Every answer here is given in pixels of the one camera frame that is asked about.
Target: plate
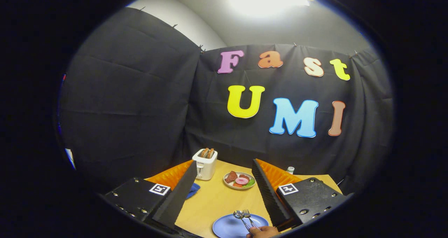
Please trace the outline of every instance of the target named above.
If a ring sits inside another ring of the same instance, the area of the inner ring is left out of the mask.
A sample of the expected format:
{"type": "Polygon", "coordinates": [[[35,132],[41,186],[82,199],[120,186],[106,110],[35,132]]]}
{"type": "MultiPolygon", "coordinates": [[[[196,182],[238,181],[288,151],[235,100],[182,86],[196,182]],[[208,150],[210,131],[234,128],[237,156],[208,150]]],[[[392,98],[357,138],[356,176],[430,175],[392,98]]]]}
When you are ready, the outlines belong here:
{"type": "MultiPolygon", "coordinates": [[[[251,220],[258,226],[268,226],[269,223],[261,216],[251,214],[251,220]]],[[[245,238],[249,233],[240,219],[233,217],[233,214],[222,216],[213,223],[213,233],[220,238],[245,238]]]]}
{"type": "MultiPolygon", "coordinates": [[[[255,178],[254,178],[251,174],[247,174],[247,173],[239,173],[239,172],[237,172],[237,171],[236,171],[235,173],[236,173],[238,176],[240,176],[241,174],[243,174],[243,175],[245,175],[245,176],[248,176],[249,179],[253,179],[253,180],[255,180],[255,178]]],[[[224,181],[224,184],[226,184],[228,187],[233,188],[233,189],[237,189],[237,190],[246,190],[246,189],[252,188],[252,187],[257,183],[257,181],[255,180],[255,183],[254,183],[253,185],[251,185],[250,187],[234,187],[234,186],[232,185],[232,184],[233,184],[233,181],[230,182],[230,183],[226,183],[226,181],[225,181],[225,179],[227,179],[227,177],[229,176],[229,174],[230,174],[230,173],[224,175],[224,177],[223,177],[223,181],[224,181]]]]}

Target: wooden table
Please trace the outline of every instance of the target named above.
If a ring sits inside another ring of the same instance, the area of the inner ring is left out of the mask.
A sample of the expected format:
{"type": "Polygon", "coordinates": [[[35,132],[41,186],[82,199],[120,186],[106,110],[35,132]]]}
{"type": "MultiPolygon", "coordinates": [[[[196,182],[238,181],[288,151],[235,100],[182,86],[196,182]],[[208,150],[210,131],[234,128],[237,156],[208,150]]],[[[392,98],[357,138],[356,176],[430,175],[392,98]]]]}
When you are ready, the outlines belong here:
{"type": "MultiPolygon", "coordinates": [[[[223,181],[224,175],[230,171],[252,174],[251,169],[221,160],[216,162],[215,174],[210,180],[195,180],[195,183],[200,185],[201,188],[195,195],[185,200],[179,217],[177,217],[176,225],[196,235],[214,238],[217,236],[213,233],[211,227],[215,220],[224,215],[232,214],[235,210],[242,209],[249,209],[251,214],[257,214],[265,218],[269,225],[272,225],[257,183],[247,190],[236,190],[225,185],[223,181]]],[[[296,176],[300,179],[315,177],[342,194],[329,175],[296,176]]]]}

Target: white wall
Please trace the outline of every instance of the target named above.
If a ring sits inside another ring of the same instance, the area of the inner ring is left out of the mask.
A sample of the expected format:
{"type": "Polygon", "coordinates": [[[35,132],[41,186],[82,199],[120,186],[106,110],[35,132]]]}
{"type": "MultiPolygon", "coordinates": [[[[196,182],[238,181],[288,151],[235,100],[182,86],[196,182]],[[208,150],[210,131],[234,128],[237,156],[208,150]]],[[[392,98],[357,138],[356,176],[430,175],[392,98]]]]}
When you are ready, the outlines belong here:
{"type": "Polygon", "coordinates": [[[213,50],[227,45],[196,13],[177,0],[136,0],[128,7],[141,9],[174,26],[202,49],[213,50]]]}

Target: human hand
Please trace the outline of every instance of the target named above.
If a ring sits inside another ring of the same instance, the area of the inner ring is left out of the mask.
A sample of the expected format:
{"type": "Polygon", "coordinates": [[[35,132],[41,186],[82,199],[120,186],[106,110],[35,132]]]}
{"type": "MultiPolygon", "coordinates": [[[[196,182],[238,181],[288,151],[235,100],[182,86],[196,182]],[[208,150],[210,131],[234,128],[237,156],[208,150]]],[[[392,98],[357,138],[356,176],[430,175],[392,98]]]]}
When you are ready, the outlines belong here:
{"type": "Polygon", "coordinates": [[[274,235],[280,235],[280,232],[275,227],[263,226],[259,228],[260,229],[251,227],[251,229],[249,230],[249,232],[251,233],[248,233],[246,235],[246,238],[251,238],[251,234],[253,235],[253,238],[270,238],[274,235]]]}

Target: toaster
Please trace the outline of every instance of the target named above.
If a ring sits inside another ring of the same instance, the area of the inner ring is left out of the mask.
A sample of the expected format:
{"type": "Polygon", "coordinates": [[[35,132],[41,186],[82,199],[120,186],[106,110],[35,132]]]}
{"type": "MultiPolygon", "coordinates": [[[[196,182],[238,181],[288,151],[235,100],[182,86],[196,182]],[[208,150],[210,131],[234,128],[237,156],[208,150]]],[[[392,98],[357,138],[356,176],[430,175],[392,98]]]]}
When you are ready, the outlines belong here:
{"type": "Polygon", "coordinates": [[[210,180],[215,173],[216,159],[218,157],[218,152],[213,151],[211,158],[199,157],[198,155],[205,149],[200,149],[196,154],[193,155],[193,160],[196,161],[197,167],[197,179],[210,180]]]}

